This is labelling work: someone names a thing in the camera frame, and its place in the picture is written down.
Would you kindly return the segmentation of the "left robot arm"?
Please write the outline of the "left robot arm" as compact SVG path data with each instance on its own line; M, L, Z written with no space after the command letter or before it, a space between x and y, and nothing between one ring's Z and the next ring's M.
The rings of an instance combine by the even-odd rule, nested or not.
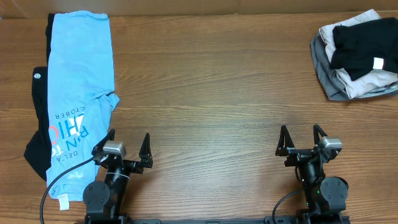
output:
M106 169L103 181L88 184L83 191L86 205L85 223L132 223L121 213L124 194L131 174L142 174L145 168L152 168L150 134L146 134L139 151L139 161L125 159L123 142L115 141L115 130L109 133L93 148L93 161Z

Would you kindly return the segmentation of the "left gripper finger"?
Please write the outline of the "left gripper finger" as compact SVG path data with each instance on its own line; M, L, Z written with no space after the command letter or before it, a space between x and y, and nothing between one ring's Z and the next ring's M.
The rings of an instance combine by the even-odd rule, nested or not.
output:
M115 136L115 129L111 129L108 134L93 148L91 154L93 156L95 156L99 151L102 151L104 148L104 145L108 142L108 141L113 141L114 140L114 136Z
M141 165L145 168L152 168L153 166L153 158L150 149L150 134L146 133L145 138L143 140L139 157L141 158Z

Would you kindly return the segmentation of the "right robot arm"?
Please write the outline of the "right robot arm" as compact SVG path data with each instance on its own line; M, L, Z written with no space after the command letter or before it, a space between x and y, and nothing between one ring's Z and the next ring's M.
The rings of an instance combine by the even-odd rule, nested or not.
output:
M296 179L302 188L282 197L274 206L272 223L349 223L349 217L341 215L346 209L349 185L341 177L327 177L323 165L335 159L343 148L338 138L330 137L319 125L313 126L314 147L297 149L285 125L281 126L276 156L284 157L286 167L295 168ZM294 216L276 216L279 205L287 198L304 193L306 208Z

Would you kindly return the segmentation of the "light blue printed t-shirt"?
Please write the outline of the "light blue printed t-shirt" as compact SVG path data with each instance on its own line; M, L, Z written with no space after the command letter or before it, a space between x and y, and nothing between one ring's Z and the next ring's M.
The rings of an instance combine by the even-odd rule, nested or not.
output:
M93 148L107 135L119 103L114 92L114 62L107 14L75 11L56 14L48 62L51 166L49 196L61 210L81 201L99 167Z

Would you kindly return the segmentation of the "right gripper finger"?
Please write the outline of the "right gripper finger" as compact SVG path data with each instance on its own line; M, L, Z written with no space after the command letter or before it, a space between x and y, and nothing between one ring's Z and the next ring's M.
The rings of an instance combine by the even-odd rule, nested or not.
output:
M295 149L295 145L290 137L286 125L282 125L280 129L279 142L275 151L276 156L288 156Z
M323 137L327 137L328 135L318 124L313 125L313 138L314 138L314 144L316 146L324 146L324 140Z

